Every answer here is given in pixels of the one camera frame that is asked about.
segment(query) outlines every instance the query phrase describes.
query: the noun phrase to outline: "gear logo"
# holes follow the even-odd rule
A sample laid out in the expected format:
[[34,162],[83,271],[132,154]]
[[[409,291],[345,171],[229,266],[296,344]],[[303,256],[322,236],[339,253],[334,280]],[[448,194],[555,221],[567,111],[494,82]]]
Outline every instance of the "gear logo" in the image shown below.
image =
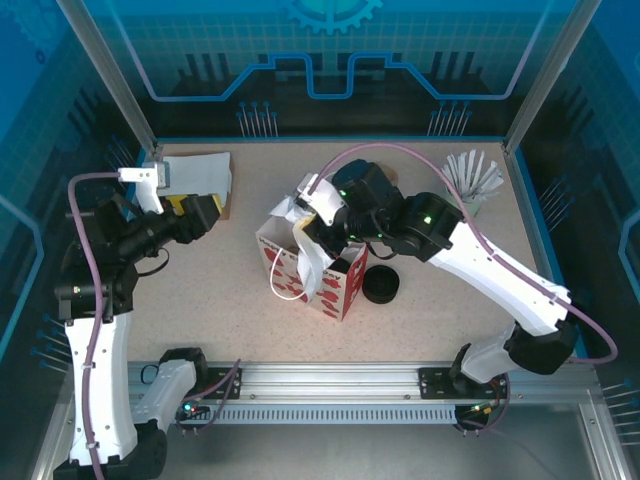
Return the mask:
[[311,27],[313,33],[360,28],[362,19],[373,18],[373,9],[382,7],[382,0],[283,0],[289,19],[298,20],[302,28]]
[[0,16],[12,15],[38,50],[47,50],[58,31],[55,0],[0,0]]

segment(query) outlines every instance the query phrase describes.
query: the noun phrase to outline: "white bracket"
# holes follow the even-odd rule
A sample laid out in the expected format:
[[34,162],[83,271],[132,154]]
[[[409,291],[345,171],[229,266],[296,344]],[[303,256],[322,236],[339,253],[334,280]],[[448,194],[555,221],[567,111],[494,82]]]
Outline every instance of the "white bracket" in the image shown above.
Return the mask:
[[300,198],[320,215],[322,221],[331,226],[336,212],[344,207],[344,202],[335,187],[324,179],[320,181],[318,188],[309,195],[309,189],[317,177],[317,174],[307,173],[296,190],[300,194]]
[[160,364],[158,375],[146,395],[131,414],[133,423],[157,420],[165,433],[187,392],[196,384],[196,369],[187,360],[169,360]]
[[136,184],[136,198],[144,212],[164,212],[158,188],[165,188],[169,184],[167,164],[164,162],[145,163],[142,168],[119,168],[121,182]]

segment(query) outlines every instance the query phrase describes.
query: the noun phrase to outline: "cardboard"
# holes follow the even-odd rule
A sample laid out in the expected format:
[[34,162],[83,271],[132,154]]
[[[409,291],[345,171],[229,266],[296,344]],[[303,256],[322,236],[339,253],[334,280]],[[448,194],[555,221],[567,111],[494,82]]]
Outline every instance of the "cardboard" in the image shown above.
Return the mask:
[[[302,293],[302,282],[297,272],[298,256],[291,224],[282,217],[271,217],[256,232],[260,256],[267,279],[271,273],[273,261],[280,250],[284,251],[275,266],[273,285],[283,296],[295,297]],[[347,273],[340,273],[331,269],[325,270],[322,277],[322,288],[308,302],[306,295],[299,301],[307,303],[311,308],[334,318],[344,320],[351,304],[362,288],[365,267],[369,252],[365,245],[352,244],[357,247],[351,255],[344,257],[351,262]]]

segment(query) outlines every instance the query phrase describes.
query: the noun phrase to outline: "yellow object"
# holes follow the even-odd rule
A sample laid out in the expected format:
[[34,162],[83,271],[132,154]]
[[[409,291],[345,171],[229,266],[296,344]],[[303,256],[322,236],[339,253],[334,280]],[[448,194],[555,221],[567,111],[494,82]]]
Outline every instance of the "yellow object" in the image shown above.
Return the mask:
[[[187,198],[189,195],[169,195],[167,200],[171,202],[171,206],[176,212],[176,215],[182,216],[184,215],[184,209],[182,208],[182,204],[180,203],[182,200]],[[216,202],[216,207],[218,207],[218,211],[222,212],[222,204],[220,201],[220,196],[217,193],[212,195],[213,201]]]

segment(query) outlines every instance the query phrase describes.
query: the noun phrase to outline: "cable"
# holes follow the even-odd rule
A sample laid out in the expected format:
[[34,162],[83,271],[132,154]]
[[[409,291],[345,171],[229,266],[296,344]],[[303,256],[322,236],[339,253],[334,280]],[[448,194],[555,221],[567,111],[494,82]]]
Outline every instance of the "cable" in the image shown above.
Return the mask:
[[[500,382],[498,382],[497,380],[493,380],[491,381],[491,385],[493,385],[496,391],[496,407],[499,407],[500,406]],[[509,386],[507,385],[507,380],[505,380],[505,388],[509,388]]]
[[167,258],[165,259],[165,261],[162,262],[160,265],[158,265],[153,270],[149,270],[148,272],[139,273],[138,277],[142,278],[142,277],[150,277],[151,275],[155,275],[156,273],[158,273],[159,271],[164,269],[164,267],[166,267],[169,264],[169,258],[171,258],[171,255],[169,255],[169,250],[167,250],[164,247],[160,247],[160,250],[164,250],[164,253],[167,254]]
[[393,257],[395,257],[398,254],[398,252],[396,252],[395,250],[392,250],[389,255],[385,255],[384,257],[381,257],[376,253],[376,251],[373,249],[373,246],[371,246],[369,242],[365,242],[365,243],[367,245],[367,250],[371,252],[371,255],[373,255],[376,258],[379,258],[380,260],[391,260]]
[[[240,359],[236,360],[236,363],[233,364],[233,367],[231,367],[231,370],[229,370],[227,372],[227,374],[222,377],[222,379],[216,383],[215,385],[207,388],[205,391],[203,391],[202,393],[198,393],[195,395],[191,395],[189,397],[185,397],[184,401],[190,401],[190,400],[196,400],[198,398],[203,398],[207,395],[209,395],[211,392],[216,391],[218,388],[220,388],[222,385],[224,385],[224,383],[226,381],[229,381],[229,385],[227,385],[227,389],[224,392],[224,396],[222,397],[222,401],[220,402],[220,405],[218,406],[218,409],[216,410],[216,412],[213,414],[213,416],[211,417],[211,420],[209,420],[209,422],[207,422],[205,425],[201,426],[201,427],[194,427],[195,430],[201,431],[201,430],[206,430],[207,428],[210,428],[220,417],[220,414],[222,413],[222,410],[224,409],[224,406],[227,404],[227,400],[229,399],[229,394],[231,393],[231,390],[233,389],[233,382],[234,379],[238,373],[238,369],[240,368]],[[178,426],[178,428],[182,429],[182,431],[186,431],[187,429],[182,425],[182,423],[176,419],[176,425]]]
[[378,211],[371,210],[371,221],[373,222],[373,226],[376,227],[376,230],[378,231],[378,233],[382,235],[384,238],[393,240],[394,238],[391,235],[389,235],[384,230],[384,228],[382,228],[382,225],[380,225],[380,222],[378,222],[378,218],[376,217],[376,215],[380,210]]
[[279,294],[275,287],[273,286],[273,271],[276,269],[276,264],[278,263],[278,258],[280,258],[280,255],[282,254],[282,251],[284,250],[284,248],[281,248],[280,250],[278,250],[278,253],[276,254],[276,258],[273,259],[273,265],[271,265],[271,273],[269,274],[269,285],[271,286],[271,291],[274,293],[274,295],[278,298],[281,298],[283,300],[287,300],[287,301],[291,301],[291,300],[298,300],[299,298],[302,298],[305,293],[304,291],[300,294],[297,295],[295,297],[285,297],[281,294]]
[[476,223],[475,223],[475,220],[474,220],[473,216],[469,213],[469,211],[467,210],[467,207],[465,207],[464,202],[460,198],[460,195],[458,194],[458,192],[457,192],[455,186],[453,185],[453,183],[451,183],[449,181],[449,179],[444,175],[444,173],[442,173],[442,171],[438,167],[436,167],[435,164],[433,164],[430,160],[428,160],[426,157],[424,157],[420,153],[416,152],[415,150],[413,150],[413,149],[411,149],[409,147],[405,147],[404,145],[397,145],[395,143],[387,143],[387,142],[374,142],[374,143],[361,144],[361,145],[356,145],[354,147],[351,147],[351,148],[345,150],[344,152],[342,152],[341,154],[339,154],[338,156],[336,156],[333,160],[331,160],[329,163],[327,163],[324,166],[324,168],[320,171],[320,173],[316,177],[315,181],[311,185],[311,188],[309,188],[309,191],[307,192],[307,195],[311,195],[315,191],[315,189],[318,186],[318,184],[320,183],[320,181],[326,176],[325,172],[331,171],[331,169],[335,168],[340,162],[342,162],[348,156],[350,156],[350,155],[352,155],[352,154],[354,154],[356,152],[360,152],[361,150],[368,150],[368,149],[372,149],[372,148],[383,148],[383,147],[384,148],[390,148],[392,150],[398,150],[400,152],[404,152],[404,153],[406,153],[406,154],[408,154],[408,155],[420,160],[422,163],[427,165],[431,170],[433,170],[435,172],[435,174],[438,176],[438,178],[440,178],[440,180],[442,180],[442,182],[449,189],[449,192],[451,193],[453,198],[456,200],[456,203],[458,204],[458,207],[459,207],[460,211],[464,215],[464,218],[465,218],[465,220],[467,222],[467,225],[469,225],[469,228],[471,229],[471,232],[473,233],[473,235],[478,240],[478,243],[480,243],[482,248],[487,252],[489,257],[491,259],[495,260],[500,266],[504,267],[507,271],[509,271],[510,273],[512,273],[513,275],[518,277],[520,280],[525,282],[527,285],[529,285],[530,287],[534,288],[535,290],[540,292],[542,295],[547,297],[550,302],[555,302],[558,305],[560,305],[562,308],[567,310],[568,312],[571,312],[572,314],[574,314],[576,317],[578,317],[580,320],[582,320],[584,323],[586,323],[589,327],[591,327],[593,330],[595,330],[595,332],[598,335],[600,335],[600,337],[602,337],[602,339],[606,342],[607,346],[609,347],[610,352],[609,352],[608,355],[605,355],[604,357],[600,357],[600,358],[577,358],[577,357],[571,357],[569,359],[571,362],[573,362],[573,363],[588,363],[588,364],[603,364],[603,363],[611,362],[611,361],[616,359],[616,357],[618,356],[618,346],[616,345],[616,343],[613,340],[613,338],[611,338],[611,336],[604,330],[604,328],[602,328],[595,320],[593,320],[587,314],[585,314],[581,310],[577,309],[575,306],[571,305],[570,303],[565,302],[561,298],[557,298],[556,295],[553,292],[547,290],[546,288],[544,288],[541,285],[538,285],[535,281],[531,280],[524,273],[520,272],[517,268],[513,267],[506,260],[504,260],[502,257],[500,257],[499,255],[497,255],[495,253],[495,251],[491,248],[489,243],[487,243],[487,240],[484,237],[484,235],[482,235],[482,233],[480,232],[480,230],[476,226]]
[[[463,420],[462,423],[466,423],[468,425],[471,425],[472,427],[476,427],[478,428],[479,431],[486,431],[486,428],[482,428],[482,424],[478,423],[478,422],[473,422],[471,420]],[[545,472],[547,472],[549,474],[550,477],[555,478],[556,480],[561,480],[561,478],[556,475],[553,470],[551,470],[551,468],[549,468],[544,461],[542,461],[542,459],[536,455],[533,450],[531,450],[529,447],[527,447],[524,443],[522,443],[520,440],[518,440],[517,438],[508,435],[500,430],[493,430],[490,433],[493,433],[494,435],[498,435],[500,437],[506,438],[507,440],[509,440],[510,442],[516,444],[518,447],[520,447],[522,450],[524,450],[530,457],[531,459],[536,462]]]
[[91,278],[93,279],[93,289],[96,299],[96,315],[93,321],[93,328],[91,330],[91,337],[89,338],[89,345],[87,345],[87,354],[82,365],[82,390],[81,390],[81,402],[82,402],[82,426],[84,427],[84,434],[87,439],[87,449],[91,456],[91,465],[93,466],[93,473],[97,480],[104,480],[102,474],[102,468],[100,467],[100,457],[98,456],[96,438],[93,433],[93,425],[91,423],[91,411],[89,406],[89,388],[91,385],[91,371],[94,368],[93,355],[96,350],[96,344],[98,343],[98,335],[100,334],[100,327],[102,326],[102,313],[104,298],[102,296],[102,280],[100,279],[100,270],[98,264],[93,256],[91,250],[91,244],[89,243],[89,237],[84,228],[82,222],[82,216],[80,215],[80,208],[78,208],[78,201],[76,199],[76,184],[84,180],[104,179],[104,178],[119,178],[118,172],[103,172],[103,173],[86,173],[82,175],[76,175],[71,179],[67,187],[67,196],[69,197],[69,206],[71,207],[71,214],[73,221],[78,231],[78,238],[82,245],[84,256],[87,259],[89,270],[91,272]]
[[211,420],[209,420],[209,422],[207,424],[203,425],[198,430],[206,430],[207,428],[211,428],[213,426],[213,424],[216,423],[216,420],[218,420],[218,418],[220,418],[220,414],[222,413],[222,409],[227,404],[227,400],[229,399],[229,394],[231,393],[231,390],[233,389],[233,379],[236,376],[236,372],[237,371],[238,371],[238,365],[236,364],[236,366],[231,370],[232,375],[231,375],[231,379],[229,380],[229,385],[227,385],[227,389],[224,392],[224,397],[222,397],[222,401],[220,402],[220,405],[218,406],[218,409],[216,410],[216,413],[211,417]]
[[184,402],[190,402],[191,400],[198,400],[200,398],[204,398],[207,395],[209,395],[210,393],[215,392],[216,390],[218,390],[222,385],[224,385],[224,383],[229,380],[232,376],[235,376],[235,374],[238,371],[238,368],[240,367],[240,359],[236,360],[236,363],[233,364],[233,366],[231,367],[231,370],[229,370],[227,372],[227,374],[222,377],[220,379],[220,381],[218,381],[218,383],[207,387],[205,390],[203,390],[200,393],[194,393],[193,395],[189,395],[188,397],[184,397],[183,401]]
[[511,380],[509,379],[509,375],[506,373],[504,374],[504,380],[506,382],[505,383],[506,394],[504,397],[504,405],[502,406],[502,409],[500,410],[500,413],[498,414],[496,419],[493,422],[491,422],[489,425],[483,426],[482,429],[485,431],[492,430],[498,423],[502,421],[505,414],[507,413],[507,409],[509,408],[509,405],[511,404]]
[[153,363],[150,363],[149,365],[145,365],[144,367],[142,367],[142,370],[140,370],[140,383],[142,383],[143,385],[151,385],[153,383],[153,380],[155,380],[154,378],[150,382],[144,381],[144,372],[149,367],[153,367],[156,369],[156,377],[158,376],[158,372],[160,371],[160,367],[158,367],[157,365],[154,365]]

